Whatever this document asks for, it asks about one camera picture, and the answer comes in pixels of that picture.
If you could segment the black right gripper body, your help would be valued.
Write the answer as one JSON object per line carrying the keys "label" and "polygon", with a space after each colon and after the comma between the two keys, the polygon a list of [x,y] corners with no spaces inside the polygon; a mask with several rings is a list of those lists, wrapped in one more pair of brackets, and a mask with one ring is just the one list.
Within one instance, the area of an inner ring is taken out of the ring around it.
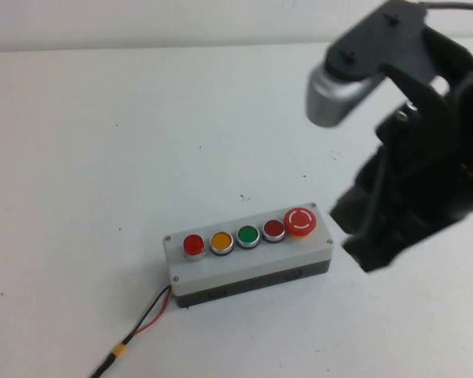
{"label": "black right gripper body", "polygon": [[473,78],[450,82],[446,94],[429,83],[398,83],[415,107],[408,121],[377,128],[378,152],[356,177],[382,183],[379,218],[460,220],[473,212]]}

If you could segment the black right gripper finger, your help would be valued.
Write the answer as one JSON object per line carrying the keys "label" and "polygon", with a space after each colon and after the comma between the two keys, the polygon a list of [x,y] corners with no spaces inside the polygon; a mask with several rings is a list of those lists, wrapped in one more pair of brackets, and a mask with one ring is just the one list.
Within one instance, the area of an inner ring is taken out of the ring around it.
{"label": "black right gripper finger", "polygon": [[379,232],[383,184],[365,188],[354,183],[330,210],[330,216],[347,235],[346,240],[375,241]]}
{"label": "black right gripper finger", "polygon": [[399,254],[456,224],[456,220],[441,219],[427,222],[421,218],[377,218],[371,224],[361,219],[345,219],[341,228],[348,234],[344,250],[364,272],[383,269]]}

